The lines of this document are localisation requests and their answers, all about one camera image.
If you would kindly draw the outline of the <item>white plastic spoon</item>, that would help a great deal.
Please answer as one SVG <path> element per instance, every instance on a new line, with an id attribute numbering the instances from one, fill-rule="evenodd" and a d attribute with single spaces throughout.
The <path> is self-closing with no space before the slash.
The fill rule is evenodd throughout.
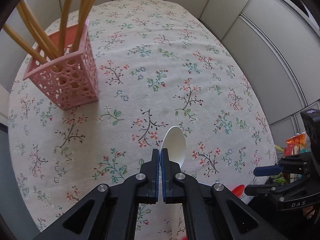
<path id="1" fill-rule="evenodd" d="M 182 130 L 178 126 L 168 129 L 162 141 L 161 149 L 168 150 L 169 160 L 182 167 L 186 155 L 186 142 Z"/>

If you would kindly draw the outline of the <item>white kitchen cabinets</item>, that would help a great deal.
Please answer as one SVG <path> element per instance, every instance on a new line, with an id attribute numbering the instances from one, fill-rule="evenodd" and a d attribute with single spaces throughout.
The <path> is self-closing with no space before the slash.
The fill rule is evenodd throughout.
<path id="1" fill-rule="evenodd" d="M 165 1 L 183 6 L 227 47 L 276 139 L 304 130 L 301 111 L 319 107 L 319 10 L 308 0 Z"/>

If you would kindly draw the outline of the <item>red plastic spoon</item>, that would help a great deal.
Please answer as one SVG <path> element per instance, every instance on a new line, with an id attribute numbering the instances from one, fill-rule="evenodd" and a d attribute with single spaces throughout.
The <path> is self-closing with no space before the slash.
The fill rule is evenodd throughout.
<path id="1" fill-rule="evenodd" d="M 234 189 L 232 189 L 232 193 L 237 196 L 238 198 L 241 198 L 244 194 L 245 186 L 243 184 L 236 186 Z"/>

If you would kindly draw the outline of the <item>orange snack package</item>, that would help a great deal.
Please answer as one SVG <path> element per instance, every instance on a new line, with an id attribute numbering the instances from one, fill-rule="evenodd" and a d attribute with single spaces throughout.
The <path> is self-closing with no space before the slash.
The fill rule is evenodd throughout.
<path id="1" fill-rule="evenodd" d="M 297 155 L 306 152 L 306 133 L 300 133 L 286 140 L 284 156 Z"/>

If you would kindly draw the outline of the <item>pink perforated utensil basket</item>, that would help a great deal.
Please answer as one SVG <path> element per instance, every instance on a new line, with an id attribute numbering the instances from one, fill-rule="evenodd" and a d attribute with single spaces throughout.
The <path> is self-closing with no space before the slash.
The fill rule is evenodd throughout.
<path id="1" fill-rule="evenodd" d="M 69 52 L 78 27 L 75 24 L 67 28 L 65 55 L 45 64 L 32 58 L 24 72 L 23 79 L 29 79 L 61 110 L 99 100 L 97 68 L 88 34 L 89 23 L 87 19 L 77 51 Z"/>

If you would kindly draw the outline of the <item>floral tablecloth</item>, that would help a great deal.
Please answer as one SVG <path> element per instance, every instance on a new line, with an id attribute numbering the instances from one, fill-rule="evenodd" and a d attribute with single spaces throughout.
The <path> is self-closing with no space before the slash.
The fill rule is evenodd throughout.
<path id="1" fill-rule="evenodd" d="M 199 182 L 263 184 L 274 164 L 267 120 L 249 79 L 191 13 L 160 0 L 92 8 L 89 40 L 99 101 L 62 111 L 29 80 L 12 86 L 9 141 L 24 203 L 43 231 L 99 183 L 135 174 L 178 126 L 182 171 Z"/>

